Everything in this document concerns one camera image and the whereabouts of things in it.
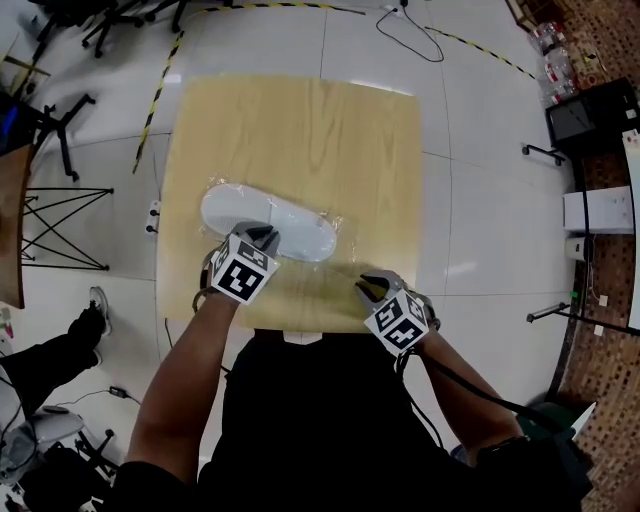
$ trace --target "gray glove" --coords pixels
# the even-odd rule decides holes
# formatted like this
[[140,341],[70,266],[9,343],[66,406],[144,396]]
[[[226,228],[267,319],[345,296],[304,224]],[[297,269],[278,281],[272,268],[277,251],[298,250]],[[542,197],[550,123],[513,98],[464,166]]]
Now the gray glove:
[[[275,258],[278,252],[278,245],[280,245],[280,233],[276,231],[271,224],[266,224],[259,221],[244,221],[238,222],[231,231],[234,235],[241,238],[248,244],[252,245],[259,251],[262,251],[270,258]],[[200,272],[200,290],[193,298],[193,311],[198,311],[198,301],[201,297],[209,295],[211,293],[221,293],[216,288],[209,286],[211,282],[211,272],[213,271],[213,263],[211,258],[219,251],[229,238],[226,236],[225,241],[218,247],[210,251],[202,261],[202,271]]]
[[367,308],[369,315],[372,315],[380,309],[400,290],[405,290],[424,308],[424,314],[429,328],[440,329],[440,319],[436,316],[429,297],[409,288],[407,283],[395,272],[391,270],[371,270],[370,272],[360,275],[360,279],[361,280],[356,283],[356,294],[365,308]]

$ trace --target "person's leg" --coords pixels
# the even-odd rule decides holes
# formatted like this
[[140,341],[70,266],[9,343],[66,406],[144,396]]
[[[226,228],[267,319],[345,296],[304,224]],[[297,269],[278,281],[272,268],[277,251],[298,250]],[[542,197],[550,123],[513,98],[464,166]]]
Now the person's leg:
[[89,307],[73,321],[67,334],[0,359],[20,395],[25,416],[33,414],[58,386],[100,362],[94,349],[107,332],[108,306],[102,290],[94,290]]

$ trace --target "sneaker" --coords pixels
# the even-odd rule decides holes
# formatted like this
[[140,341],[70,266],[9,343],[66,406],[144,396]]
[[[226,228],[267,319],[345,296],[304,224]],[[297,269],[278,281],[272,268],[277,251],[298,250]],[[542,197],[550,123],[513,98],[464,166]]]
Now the sneaker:
[[111,322],[109,321],[109,303],[107,302],[107,296],[99,286],[92,286],[89,288],[89,300],[95,305],[95,307],[102,313],[104,318],[104,329],[102,330],[102,336],[109,336],[111,334]]

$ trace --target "plastic bottle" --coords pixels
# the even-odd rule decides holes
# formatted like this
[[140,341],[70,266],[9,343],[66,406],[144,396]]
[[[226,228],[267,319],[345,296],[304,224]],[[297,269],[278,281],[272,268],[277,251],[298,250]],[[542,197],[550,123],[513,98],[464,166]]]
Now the plastic bottle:
[[545,108],[558,105],[578,94],[579,89],[571,78],[556,83],[541,83],[540,100]]
[[551,50],[560,48],[566,41],[562,32],[562,25],[555,21],[542,23],[529,33],[528,39],[535,50],[542,56]]
[[544,58],[543,72],[552,84],[573,79],[574,71],[569,59],[569,52],[565,48],[551,50]]

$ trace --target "white tiled floor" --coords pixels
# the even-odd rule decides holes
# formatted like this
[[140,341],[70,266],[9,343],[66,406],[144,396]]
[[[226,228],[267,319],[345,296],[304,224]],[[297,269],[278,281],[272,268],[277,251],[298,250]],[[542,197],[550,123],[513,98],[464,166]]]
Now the white tiled floor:
[[[364,0],[348,2],[355,5]],[[445,61],[427,63],[375,29],[384,11],[358,6],[364,16],[311,8],[252,9],[183,20],[186,35],[173,60],[137,174],[131,174],[138,137],[175,35],[167,11],[151,26],[117,27],[95,60],[80,46],[79,30],[59,35],[41,61],[53,72],[36,100],[64,112],[84,92],[98,103],[70,125],[72,160],[83,187],[113,187],[108,196],[61,226],[61,232],[110,273],[25,269],[27,309],[14,311],[14,350],[66,330],[86,304],[89,286],[104,287],[114,334],[105,362],[56,391],[49,400],[72,400],[110,384],[138,398],[170,347],[164,319],[155,313],[155,240],[143,232],[149,202],[159,195],[169,137],[186,82],[193,76],[232,72],[321,76],[416,95],[423,146],[421,258],[417,287],[433,299],[442,332],[508,399],[521,403],[545,391],[556,365],[565,322],[533,325],[528,312],[567,300],[573,265],[563,255],[562,194],[571,172],[543,159],[527,159],[521,144],[548,145],[535,81],[478,50],[438,36]],[[410,14],[477,42],[535,71],[536,56],[502,0],[412,0]],[[433,45],[406,19],[388,17],[384,30],[435,57]],[[32,185],[70,186],[55,143],[34,164]],[[41,194],[39,201],[45,201]],[[43,212],[61,218],[69,205]],[[32,236],[41,229],[26,222]],[[43,242],[60,250],[50,235]],[[40,263],[55,255],[36,253]],[[175,342],[183,324],[169,322]],[[224,357],[231,366],[249,329],[233,329]],[[446,427],[418,361],[406,382],[441,430]],[[212,411],[201,454],[218,439],[221,398]],[[109,395],[72,406],[93,434],[116,431],[122,456],[137,412]]]

